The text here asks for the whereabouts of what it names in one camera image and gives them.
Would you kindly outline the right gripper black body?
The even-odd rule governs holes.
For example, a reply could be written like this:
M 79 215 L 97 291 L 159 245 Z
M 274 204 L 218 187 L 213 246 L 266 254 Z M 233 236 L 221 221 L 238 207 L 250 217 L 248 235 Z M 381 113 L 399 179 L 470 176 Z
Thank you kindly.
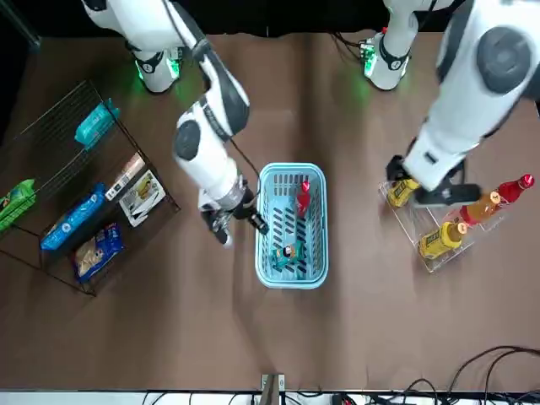
M 245 193 L 234 210 L 235 219 L 250 219 L 257 212 L 256 197 L 251 189 L 245 189 Z

